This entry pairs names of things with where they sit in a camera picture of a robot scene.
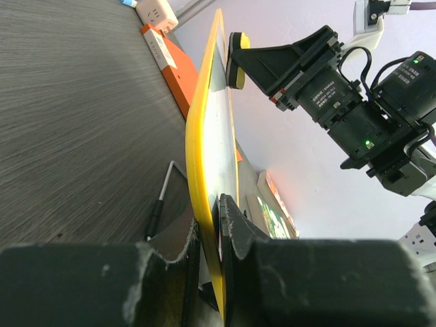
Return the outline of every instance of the robotic arm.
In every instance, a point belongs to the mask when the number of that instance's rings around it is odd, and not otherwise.
[[[280,110],[301,106],[347,153],[342,169],[368,166],[368,176],[376,177],[385,189],[436,200],[436,158],[422,147],[435,136],[436,60],[417,51],[386,64],[370,85],[367,82],[370,49],[382,36],[383,15],[406,14],[412,5],[411,0],[358,1],[355,38],[348,44],[340,43],[338,34],[325,26],[287,46],[233,47],[228,68],[241,68]],[[342,65],[362,51],[367,64],[360,81],[350,81]],[[393,65],[399,66],[379,81]],[[237,88],[231,82],[229,86]],[[435,226],[432,206],[401,239],[423,266],[436,262]]]

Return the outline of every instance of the gray wood grain surface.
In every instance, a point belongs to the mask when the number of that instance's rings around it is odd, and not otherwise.
[[[185,121],[117,0],[0,2],[0,246],[142,239]],[[182,213],[173,173],[159,229]]]

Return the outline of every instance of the yellow pad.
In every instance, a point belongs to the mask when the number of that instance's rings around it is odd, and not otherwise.
[[[240,36],[240,48],[241,49],[250,48],[250,39],[244,32],[242,32]],[[238,76],[236,77],[236,87],[242,90],[244,88],[244,85],[245,85],[245,72],[241,67],[238,67]]]
[[[239,203],[233,114],[230,90],[225,82],[224,39],[223,16],[221,10],[217,10],[186,122],[189,195],[223,320],[225,285],[213,215],[219,218],[222,193],[231,195]]]

